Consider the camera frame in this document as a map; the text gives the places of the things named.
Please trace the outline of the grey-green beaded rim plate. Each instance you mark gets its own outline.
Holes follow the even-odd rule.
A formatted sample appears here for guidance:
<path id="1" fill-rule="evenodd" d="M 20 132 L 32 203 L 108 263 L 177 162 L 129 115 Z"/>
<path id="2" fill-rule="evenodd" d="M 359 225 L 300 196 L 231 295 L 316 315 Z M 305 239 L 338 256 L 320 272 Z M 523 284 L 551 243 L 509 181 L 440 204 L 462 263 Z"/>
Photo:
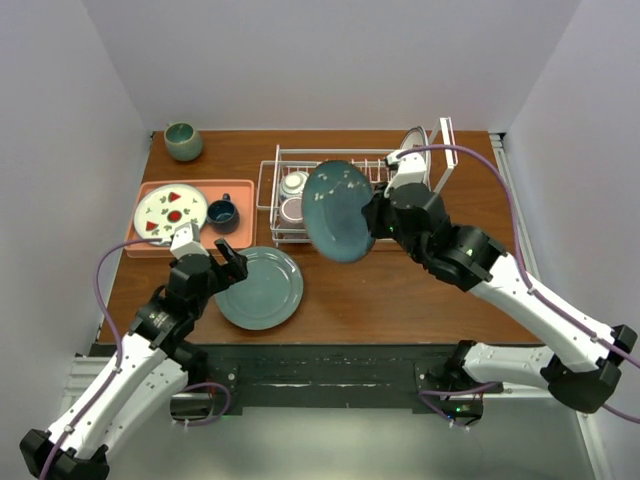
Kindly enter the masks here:
<path id="1" fill-rule="evenodd" d="M 214 296 L 222 315 L 249 331 L 262 331 L 286 322 L 297 310 L 304 279 L 297 263 L 283 251 L 254 246 L 241 252 L 248 276 Z"/>

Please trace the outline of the green rimmed white plate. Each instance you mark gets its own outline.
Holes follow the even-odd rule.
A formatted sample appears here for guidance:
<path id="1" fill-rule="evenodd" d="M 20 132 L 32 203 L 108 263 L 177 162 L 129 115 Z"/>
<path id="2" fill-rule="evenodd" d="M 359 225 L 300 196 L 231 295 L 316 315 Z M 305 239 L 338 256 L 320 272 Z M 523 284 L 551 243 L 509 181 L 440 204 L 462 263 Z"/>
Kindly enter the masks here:
<path id="1" fill-rule="evenodd" d="M 429 133 L 426 129 L 423 129 L 423 133 L 424 133 L 423 135 L 424 145 L 429 146 L 430 145 Z M 431 180 L 430 180 L 431 166 L 432 166 L 431 151 L 430 150 L 424 151 L 422 153 L 422 156 L 425 160 L 425 166 L 426 166 L 425 184 L 427 185 L 428 188 L 431 188 Z"/>

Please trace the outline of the purple mug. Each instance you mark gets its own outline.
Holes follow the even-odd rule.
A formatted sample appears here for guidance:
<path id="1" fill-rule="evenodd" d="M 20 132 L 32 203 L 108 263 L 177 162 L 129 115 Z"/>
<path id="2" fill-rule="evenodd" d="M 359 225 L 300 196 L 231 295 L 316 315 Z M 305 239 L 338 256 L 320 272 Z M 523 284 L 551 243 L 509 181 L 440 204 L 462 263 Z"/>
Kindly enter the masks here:
<path id="1" fill-rule="evenodd" d="M 279 228 L 285 230 L 285 238 L 299 239 L 305 237 L 302 214 L 302 198 L 287 198 L 280 206 Z"/>

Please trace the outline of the red Chinese text white plate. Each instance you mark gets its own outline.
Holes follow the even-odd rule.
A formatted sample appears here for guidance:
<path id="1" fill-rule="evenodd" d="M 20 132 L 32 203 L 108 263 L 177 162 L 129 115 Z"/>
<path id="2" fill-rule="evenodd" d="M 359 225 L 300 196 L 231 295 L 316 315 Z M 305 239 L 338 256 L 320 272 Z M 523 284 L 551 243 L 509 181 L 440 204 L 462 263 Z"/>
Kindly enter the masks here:
<path id="1" fill-rule="evenodd" d="M 428 135 L 422 126 L 416 126 L 407 131 L 401 144 L 401 150 L 414 149 L 428 144 Z"/>

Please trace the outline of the teal glazed floral plate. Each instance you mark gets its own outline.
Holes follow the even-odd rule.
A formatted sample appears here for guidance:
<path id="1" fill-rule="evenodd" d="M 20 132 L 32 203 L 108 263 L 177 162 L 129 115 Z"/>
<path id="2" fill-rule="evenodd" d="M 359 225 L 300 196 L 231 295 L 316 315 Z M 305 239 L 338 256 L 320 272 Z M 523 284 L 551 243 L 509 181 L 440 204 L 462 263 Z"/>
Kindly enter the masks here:
<path id="1" fill-rule="evenodd" d="M 354 165 L 331 160 L 311 172 L 302 195 L 304 228 L 314 248 L 338 263 L 354 263 L 374 239 L 362 208 L 373 197 L 368 178 Z"/>

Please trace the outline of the blue floral ceramic bowl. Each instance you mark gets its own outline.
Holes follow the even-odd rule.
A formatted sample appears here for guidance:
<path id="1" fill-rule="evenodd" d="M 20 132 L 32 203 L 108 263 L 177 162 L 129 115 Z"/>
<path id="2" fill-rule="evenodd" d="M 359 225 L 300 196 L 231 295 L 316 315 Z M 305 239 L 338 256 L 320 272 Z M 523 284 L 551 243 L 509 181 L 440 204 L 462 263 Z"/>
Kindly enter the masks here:
<path id="1" fill-rule="evenodd" d="M 301 197 L 309 178 L 306 171 L 292 171 L 286 174 L 279 183 L 279 198 L 282 202 L 289 198 Z"/>

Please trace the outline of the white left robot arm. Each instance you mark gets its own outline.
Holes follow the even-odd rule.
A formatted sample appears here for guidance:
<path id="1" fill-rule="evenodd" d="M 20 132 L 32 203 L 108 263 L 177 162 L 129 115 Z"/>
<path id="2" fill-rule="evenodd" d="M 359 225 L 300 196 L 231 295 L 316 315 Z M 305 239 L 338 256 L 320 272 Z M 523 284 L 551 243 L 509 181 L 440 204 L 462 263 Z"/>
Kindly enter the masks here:
<path id="1" fill-rule="evenodd" d="M 90 386 L 45 430 L 29 430 L 19 444 L 38 479 L 104 479 L 108 455 L 127 428 L 163 400 L 208 387 L 207 355 L 189 343 L 209 300 L 248 277 L 248 260 L 225 240 L 217 260 L 196 240 L 172 245 L 166 283 L 141 306 L 116 352 Z"/>

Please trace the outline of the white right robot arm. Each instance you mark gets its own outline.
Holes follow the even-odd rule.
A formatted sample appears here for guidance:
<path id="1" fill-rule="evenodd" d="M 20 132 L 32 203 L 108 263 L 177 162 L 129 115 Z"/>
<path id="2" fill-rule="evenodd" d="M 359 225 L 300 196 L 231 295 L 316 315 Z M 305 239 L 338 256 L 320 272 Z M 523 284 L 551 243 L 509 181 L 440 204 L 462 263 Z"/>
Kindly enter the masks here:
<path id="1" fill-rule="evenodd" d="M 374 238 L 395 240 L 437 280 L 494 305 L 543 343 L 462 341 L 433 373 L 439 385 L 459 393 L 492 382 L 527 385 L 582 413 L 598 411 L 612 396 L 637 340 L 633 329 L 602 324 L 561 299 L 483 230 L 452 222 L 441 196 L 423 184 L 377 192 L 362 213 Z"/>

